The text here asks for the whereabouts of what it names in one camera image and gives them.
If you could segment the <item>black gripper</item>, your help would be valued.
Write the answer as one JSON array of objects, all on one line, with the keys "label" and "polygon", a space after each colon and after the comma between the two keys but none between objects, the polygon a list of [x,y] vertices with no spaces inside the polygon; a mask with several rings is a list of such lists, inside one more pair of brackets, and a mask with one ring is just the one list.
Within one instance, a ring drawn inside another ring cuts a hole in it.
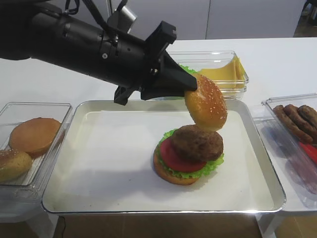
[{"label": "black gripper", "polygon": [[166,48],[176,40],[176,28],[161,22],[139,49],[133,45],[131,56],[127,57],[124,79],[114,93],[114,102],[125,105],[135,91],[141,93],[142,100],[161,97],[183,97],[185,90],[196,90],[197,80],[186,72],[166,52]]}]

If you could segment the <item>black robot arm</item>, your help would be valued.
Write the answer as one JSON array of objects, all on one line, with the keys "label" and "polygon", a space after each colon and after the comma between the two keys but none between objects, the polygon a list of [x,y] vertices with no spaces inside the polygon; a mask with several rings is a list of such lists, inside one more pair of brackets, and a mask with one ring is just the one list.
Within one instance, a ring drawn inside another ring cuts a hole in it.
[{"label": "black robot arm", "polygon": [[166,52],[176,29],[162,21],[141,40],[129,34],[126,1],[104,20],[91,0],[84,5],[96,25],[76,19],[78,8],[60,9],[46,0],[0,3],[0,56],[34,58],[115,84],[114,102],[125,105],[135,91],[142,100],[181,97],[197,89],[195,77]]}]

